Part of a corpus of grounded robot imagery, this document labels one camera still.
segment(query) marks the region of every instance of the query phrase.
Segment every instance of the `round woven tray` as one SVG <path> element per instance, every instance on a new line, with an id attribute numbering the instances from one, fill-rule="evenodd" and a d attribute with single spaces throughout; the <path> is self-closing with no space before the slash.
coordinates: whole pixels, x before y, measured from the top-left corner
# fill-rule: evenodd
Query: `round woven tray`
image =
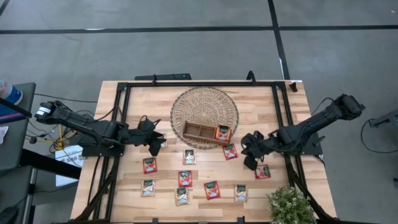
<path id="1" fill-rule="evenodd" d="M 196 149 L 214 149 L 217 144 L 184 138 L 182 131 L 185 121 L 228 126 L 232 137 L 238 127 L 239 113 L 234 101 L 223 91 L 212 87 L 195 87 L 175 100 L 170 120 L 174 133 L 181 141 Z"/>

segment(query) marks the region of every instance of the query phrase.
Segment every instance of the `gray floor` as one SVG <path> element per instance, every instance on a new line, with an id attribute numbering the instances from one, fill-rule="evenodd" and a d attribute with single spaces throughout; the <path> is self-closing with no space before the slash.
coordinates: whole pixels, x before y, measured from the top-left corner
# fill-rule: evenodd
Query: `gray floor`
<path id="1" fill-rule="evenodd" d="M 398 24 L 395 0 L 277 0 L 280 26 Z M 0 29 L 94 29 L 175 26 L 269 26 L 266 0 L 11 0 Z M 397 108 L 398 30 L 281 32 L 291 79 L 303 80 L 311 109 L 324 97 L 354 95 L 362 117 L 339 121 L 320 132 L 326 171 L 342 220 L 396 223 L 398 153 L 375 154 L 361 145 L 369 118 Z M 103 80 L 136 75 L 191 73 L 194 79 L 282 79 L 273 31 L 141 34 L 0 35 L 0 78 L 36 82 L 37 92 L 95 100 Z M 36 97 L 35 111 L 42 101 Z M 95 105 L 68 103 L 73 110 Z M 366 128 L 378 151 L 398 146 L 390 126 Z M 48 154 L 48 145 L 26 148 Z M 38 189 L 54 188 L 52 174 L 38 175 Z M 35 223 L 64 222 L 75 188 L 35 197 Z"/>

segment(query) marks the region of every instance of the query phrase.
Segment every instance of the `black table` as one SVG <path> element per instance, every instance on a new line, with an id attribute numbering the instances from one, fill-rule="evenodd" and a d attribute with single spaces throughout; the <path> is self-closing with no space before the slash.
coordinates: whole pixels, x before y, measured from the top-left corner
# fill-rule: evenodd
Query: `black table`
<path id="1" fill-rule="evenodd" d="M 13 207 L 22 200 L 18 208 L 15 223 L 22 223 L 25 214 L 27 195 L 30 193 L 30 177 L 32 167 L 19 167 L 0 174 L 0 212 L 7 207 Z"/>
<path id="2" fill-rule="evenodd" d="M 24 93 L 24 97 L 18 106 L 30 111 L 32 109 L 36 84 L 24 83 L 15 85 L 15 87 Z M 8 126 L 9 129 L 3 144 L 0 145 L 0 171 L 15 169 L 19 166 L 32 166 L 65 177 L 79 179 L 81 172 L 79 167 L 24 149 L 27 125 L 27 119 L 2 125 Z"/>

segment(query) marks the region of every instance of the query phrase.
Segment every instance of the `wooden box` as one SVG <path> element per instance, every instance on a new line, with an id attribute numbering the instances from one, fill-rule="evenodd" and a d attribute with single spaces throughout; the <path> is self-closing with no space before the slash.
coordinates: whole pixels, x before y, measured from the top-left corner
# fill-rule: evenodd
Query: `wooden box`
<path id="1" fill-rule="evenodd" d="M 182 136 L 184 138 L 199 140 L 199 141 L 206 141 L 208 143 L 220 144 L 223 146 L 229 145 L 228 138 L 227 141 L 222 141 L 215 139 L 216 136 L 217 126 L 209 126 L 204 124 L 195 124 L 186 121 L 184 130 L 182 132 Z"/>

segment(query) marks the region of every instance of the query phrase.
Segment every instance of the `black floor stripe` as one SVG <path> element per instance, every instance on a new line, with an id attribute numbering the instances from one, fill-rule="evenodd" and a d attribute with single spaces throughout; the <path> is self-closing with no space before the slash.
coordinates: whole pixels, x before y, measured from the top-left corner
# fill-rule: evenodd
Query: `black floor stripe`
<path id="1" fill-rule="evenodd" d="M 274 30 L 279 50 L 283 49 L 280 44 L 280 30 L 388 30 L 398 29 L 398 25 L 379 26 L 219 26 L 219 27 L 153 27 L 153 28 L 110 28 L 110 29 L 32 29 L 32 30 L 0 30 L 0 34 L 120 34 L 141 32 L 206 32 L 206 31 L 262 31 Z"/>
<path id="2" fill-rule="evenodd" d="M 398 25 L 365 26 L 281 26 L 279 30 L 384 30 L 398 29 Z"/>
<path id="3" fill-rule="evenodd" d="M 0 7 L 0 16 L 2 15 L 2 13 L 4 12 L 4 10 L 6 10 L 6 7 L 8 5 L 8 3 L 10 2 L 10 0 L 4 0 L 4 2 L 2 3 L 1 7 Z"/>
<path id="4" fill-rule="evenodd" d="M 140 32 L 203 32 L 203 31 L 262 31 L 271 26 L 216 26 L 216 27 L 154 27 L 120 29 L 52 29 L 52 30 L 0 30 L 0 34 L 112 34 Z"/>
<path id="5" fill-rule="evenodd" d="M 271 13 L 272 26 L 274 28 L 276 47 L 278 49 L 279 60 L 282 67 L 282 75 L 285 80 L 290 80 L 289 69 L 287 68 L 287 61 L 285 56 L 284 45 L 282 43 L 282 37 L 279 32 L 278 20 L 276 17 L 276 11 L 273 0 L 268 0 L 269 11 Z"/>

